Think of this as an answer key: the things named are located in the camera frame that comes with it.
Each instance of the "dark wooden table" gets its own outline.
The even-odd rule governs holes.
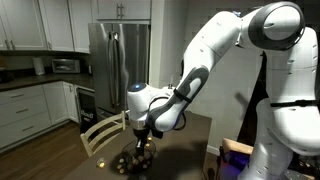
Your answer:
[[[152,166],[143,173],[120,174],[117,169],[122,148],[135,140],[132,128],[129,127],[78,166],[65,179],[202,179],[211,119],[190,112],[186,115],[187,125],[184,130],[166,132],[162,139],[153,138],[157,152]],[[96,167],[101,157],[106,160],[106,166],[103,169]]]

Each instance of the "kitchen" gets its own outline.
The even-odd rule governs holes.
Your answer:
[[[31,93],[30,97],[41,97],[41,100],[38,101],[42,101],[42,108],[46,107],[41,112],[36,113],[46,114],[46,117],[38,117],[47,119],[46,123],[38,129],[38,132],[40,131],[42,134],[54,131],[62,132],[59,128],[63,128],[65,124],[69,123],[69,120],[79,122],[77,88],[91,92],[95,90],[94,74],[90,76],[88,68],[93,65],[90,58],[88,23],[129,22],[132,24],[150,24],[149,84],[154,87],[162,87],[168,85],[172,75],[175,75],[175,84],[177,83],[180,74],[180,62],[186,46],[195,33],[207,22],[208,18],[212,17],[212,14],[219,9],[225,9],[225,7],[246,9],[266,3],[265,1],[248,1],[248,3],[237,4],[230,1],[234,5],[226,5],[222,1],[216,3],[208,1],[202,4],[196,1],[186,2],[182,0],[1,0],[1,2],[0,54],[2,56],[0,66],[6,66],[7,71],[14,71],[15,77],[22,78],[32,74],[29,79],[26,77],[27,79],[19,81],[19,78],[15,78],[9,84],[1,83],[0,89],[4,89],[1,93],[16,89],[16,86],[10,83],[20,84],[21,88],[35,88],[28,90]],[[237,66],[240,68],[233,69],[233,75],[246,78],[245,82],[241,82],[241,84],[228,76],[225,77],[222,72],[227,71],[231,59],[239,58],[238,54],[242,54],[237,62]],[[239,49],[234,49],[228,53],[224,64],[218,65],[219,70],[213,72],[215,75],[212,77],[212,81],[215,83],[209,83],[205,86],[203,94],[199,94],[199,97],[189,107],[192,112],[214,120],[211,123],[209,143],[206,147],[206,150],[212,154],[218,155],[218,147],[223,137],[233,140],[238,137],[242,125],[241,119],[246,113],[258,76],[257,67],[260,67],[260,64],[246,62],[245,60],[252,57],[257,58],[257,54],[259,55],[258,52],[248,53]],[[39,57],[42,59],[46,75],[37,76],[34,80],[33,58]],[[82,73],[53,74],[52,59],[80,60],[83,65]],[[218,84],[228,83],[224,85],[224,88],[213,87],[217,82]],[[240,87],[240,94],[248,102],[242,104],[235,101],[231,105],[234,113],[223,113],[225,112],[225,106],[229,106],[229,103],[223,104],[223,107],[219,103],[213,106],[210,104],[214,100],[218,102],[234,101],[234,94],[239,92],[238,89],[235,90],[235,86]],[[230,88],[230,92],[224,93],[223,97],[220,96],[221,92],[228,89],[226,87]],[[21,92],[25,93],[27,91],[23,89],[15,95],[20,95]],[[20,98],[15,102],[21,102],[24,99]],[[13,101],[1,102],[1,105],[9,103],[13,103]],[[6,139],[4,141],[1,139],[1,143],[6,142],[6,145],[3,145],[5,148],[1,148],[1,151],[20,147],[19,144],[26,144],[28,140],[35,137],[41,138],[41,133],[25,135],[19,137],[18,140],[8,141]]]

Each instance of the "dark countertop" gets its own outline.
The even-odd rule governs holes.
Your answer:
[[[152,180],[201,180],[211,119],[191,112],[186,112],[186,116],[185,129],[166,132],[162,139],[153,138],[157,152],[152,166],[143,173],[120,174],[117,169],[122,148],[136,139],[132,128],[128,127],[65,179],[138,180],[139,176],[143,175]],[[96,167],[96,163],[102,157],[106,166],[100,169]]]
[[[42,76],[16,78],[8,83],[2,83],[0,84],[0,92],[57,81],[65,81],[93,89],[92,76],[89,76],[88,74],[47,74]]]

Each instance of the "refrigerator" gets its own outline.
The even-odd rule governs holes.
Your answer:
[[[150,25],[89,24],[98,121],[127,110],[127,89],[148,83]]]

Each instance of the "chair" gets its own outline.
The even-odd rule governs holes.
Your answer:
[[[126,129],[126,123],[125,123],[125,112],[122,111],[120,114],[111,116],[107,119],[104,119],[91,128],[87,130],[87,132],[82,133],[80,135],[80,138],[82,140],[82,143],[84,145],[84,148],[87,151],[88,156],[92,156],[94,153],[99,151],[103,146],[108,144],[113,138],[115,138],[117,135],[119,135],[119,132],[116,133],[116,131]]]

